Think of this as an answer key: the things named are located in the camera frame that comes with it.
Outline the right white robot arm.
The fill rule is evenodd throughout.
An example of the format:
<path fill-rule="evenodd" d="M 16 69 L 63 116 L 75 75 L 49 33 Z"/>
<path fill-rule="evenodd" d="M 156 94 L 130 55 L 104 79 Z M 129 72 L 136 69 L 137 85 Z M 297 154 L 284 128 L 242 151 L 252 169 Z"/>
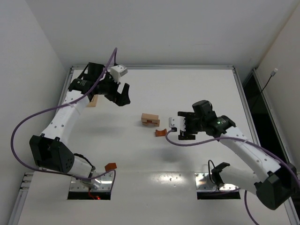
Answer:
<path fill-rule="evenodd" d="M 234 121 L 225 115 L 217 116 L 212 104 L 201 100 L 192 105 L 192 112 L 178 112 L 179 140 L 194 140 L 205 132 L 232 150 L 251 172 L 222 162 L 211 171 L 217 186 L 234 184 L 254 195 L 270 210 L 277 209 L 300 188 L 297 170 L 276 155 L 247 140 Z"/>

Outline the light long plank block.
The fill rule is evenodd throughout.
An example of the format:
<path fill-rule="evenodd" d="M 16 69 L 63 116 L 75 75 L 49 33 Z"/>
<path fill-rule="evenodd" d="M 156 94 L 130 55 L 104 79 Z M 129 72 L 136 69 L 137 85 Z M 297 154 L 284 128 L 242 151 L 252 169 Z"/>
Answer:
<path fill-rule="evenodd" d="M 159 116 L 154 114 L 143 113 L 141 116 L 141 120 L 158 120 Z"/>

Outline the dark red arch block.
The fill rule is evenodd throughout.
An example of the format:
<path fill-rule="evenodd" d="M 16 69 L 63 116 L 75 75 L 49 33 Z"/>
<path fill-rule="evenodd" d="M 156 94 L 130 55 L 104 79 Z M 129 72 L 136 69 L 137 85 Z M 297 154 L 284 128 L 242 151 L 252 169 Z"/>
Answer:
<path fill-rule="evenodd" d="M 163 129 L 163 130 L 155 130 L 155 137 L 162 137 L 162 136 L 166 136 L 167 134 L 167 129 Z"/>

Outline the red triangular roof block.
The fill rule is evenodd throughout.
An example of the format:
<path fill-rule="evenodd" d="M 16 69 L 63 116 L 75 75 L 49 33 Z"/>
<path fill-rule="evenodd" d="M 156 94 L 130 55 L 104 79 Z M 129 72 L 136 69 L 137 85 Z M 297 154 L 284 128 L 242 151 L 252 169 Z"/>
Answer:
<path fill-rule="evenodd" d="M 116 163 L 108 163 L 106 166 L 105 166 L 105 171 L 108 172 L 110 170 L 115 170 L 117 169 L 117 165 Z"/>

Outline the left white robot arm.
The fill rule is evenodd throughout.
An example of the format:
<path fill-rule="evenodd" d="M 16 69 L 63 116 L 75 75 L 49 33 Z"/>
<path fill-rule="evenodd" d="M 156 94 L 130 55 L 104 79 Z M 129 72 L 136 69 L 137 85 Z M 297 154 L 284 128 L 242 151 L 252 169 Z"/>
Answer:
<path fill-rule="evenodd" d="M 117 106 L 130 104 L 129 84 L 124 84 L 122 92 L 118 92 L 120 79 L 128 69 L 117 64 L 108 72 L 104 68 L 101 64 L 88 63 L 71 82 L 64 99 L 66 106 L 57 111 L 39 136 L 31 137 L 30 149 L 38 167 L 83 178 L 91 176 L 93 166 L 77 159 L 67 147 L 73 126 L 96 95 L 103 95 Z"/>

